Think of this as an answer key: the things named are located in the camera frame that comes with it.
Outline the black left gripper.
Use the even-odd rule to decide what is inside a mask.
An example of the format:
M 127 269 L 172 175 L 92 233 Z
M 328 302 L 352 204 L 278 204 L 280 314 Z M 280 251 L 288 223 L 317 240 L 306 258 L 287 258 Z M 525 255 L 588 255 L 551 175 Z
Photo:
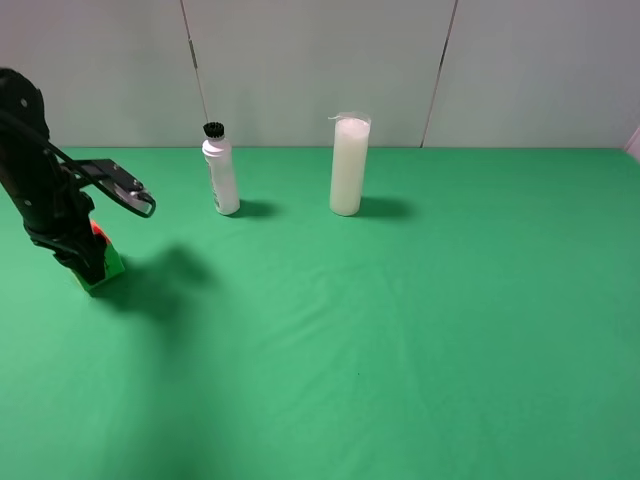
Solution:
M 22 216 L 32 243 L 89 286 L 106 278 L 107 241 L 92 232 L 93 203 L 77 188 L 75 176 L 45 147 L 1 146 L 1 183 Z

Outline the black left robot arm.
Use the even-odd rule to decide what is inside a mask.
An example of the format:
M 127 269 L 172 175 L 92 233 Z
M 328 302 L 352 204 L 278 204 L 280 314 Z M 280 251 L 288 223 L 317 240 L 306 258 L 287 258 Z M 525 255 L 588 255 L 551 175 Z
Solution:
M 48 145 L 42 93 L 19 72 L 1 69 L 1 183 L 34 245 L 85 283 L 106 278 L 107 241 L 93 230 L 93 200 Z

